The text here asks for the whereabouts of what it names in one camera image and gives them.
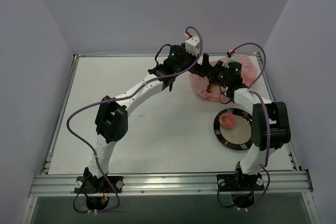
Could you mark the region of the pink fake peach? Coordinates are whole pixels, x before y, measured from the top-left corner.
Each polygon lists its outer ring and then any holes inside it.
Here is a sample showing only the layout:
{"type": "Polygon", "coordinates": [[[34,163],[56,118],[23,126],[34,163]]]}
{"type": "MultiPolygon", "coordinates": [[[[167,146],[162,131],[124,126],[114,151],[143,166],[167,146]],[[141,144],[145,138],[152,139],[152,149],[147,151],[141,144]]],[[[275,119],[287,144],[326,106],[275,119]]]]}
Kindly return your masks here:
{"type": "Polygon", "coordinates": [[[236,126],[235,116],[230,112],[225,112],[219,117],[220,125],[225,129],[234,129],[236,126]]]}

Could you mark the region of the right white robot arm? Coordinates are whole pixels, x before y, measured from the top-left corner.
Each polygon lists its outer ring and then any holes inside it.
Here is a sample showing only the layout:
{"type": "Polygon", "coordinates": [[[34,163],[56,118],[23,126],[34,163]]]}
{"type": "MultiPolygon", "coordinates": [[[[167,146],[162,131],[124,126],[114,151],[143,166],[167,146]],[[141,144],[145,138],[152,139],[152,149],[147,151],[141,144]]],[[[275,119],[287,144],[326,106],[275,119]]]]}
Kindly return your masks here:
{"type": "Polygon", "coordinates": [[[242,64],[238,61],[218,61],[212,67],[209,80],[225,88],[224,94],[251,115],[251,141],[246,156],[237,163],[233,182],[244,189],[258,180],[257,175],[269,163],[271,154],[291,139],[287,107],[284,102],[263,98],[243,83],[242,64]]]}

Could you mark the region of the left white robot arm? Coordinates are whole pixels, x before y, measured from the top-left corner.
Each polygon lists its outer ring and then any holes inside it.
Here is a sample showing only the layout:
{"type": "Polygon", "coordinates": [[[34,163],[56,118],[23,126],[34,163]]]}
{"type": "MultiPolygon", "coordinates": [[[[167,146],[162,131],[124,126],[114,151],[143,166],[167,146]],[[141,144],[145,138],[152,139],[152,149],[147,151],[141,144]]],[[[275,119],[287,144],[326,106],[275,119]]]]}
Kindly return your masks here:
{"type": "Polygon", "coordinates": [[[171,45],[163,63],[157,63],[148,70],[148,74],[138,84],[123,95],[102,99],[95,119],[96,146],[83,173],[92,191],[100,192],[105,188],[105,176],[109,172],[113,150],[128,131],[128,117],[131,113],[151,96],[166,88],[171,89],[176,77],[184,72],[204,77],[210,67],[208,58],[208,54],[187,43],[171,45]]]}

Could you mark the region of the pink plastic bag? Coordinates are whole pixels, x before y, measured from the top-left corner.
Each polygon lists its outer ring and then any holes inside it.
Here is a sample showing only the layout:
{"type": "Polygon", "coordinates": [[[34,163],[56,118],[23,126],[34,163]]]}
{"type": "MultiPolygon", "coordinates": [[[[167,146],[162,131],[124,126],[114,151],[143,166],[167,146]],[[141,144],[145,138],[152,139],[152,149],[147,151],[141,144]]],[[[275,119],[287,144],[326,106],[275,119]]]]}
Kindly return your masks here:
{"type": "MultiPolygon", "coordinates": [[[[239,62],[242,64],[241,75],[244,84],[249,86],[258,76],[258,70],[246,54],[238,54],[239,62]]],[[[219,88],[217,84],[212,83],[207,77],[200,77],[190,73],[190,85],[198,97],[209,102],[228,103],[229,98],[221,93],[225,88],[219,88]]]]}

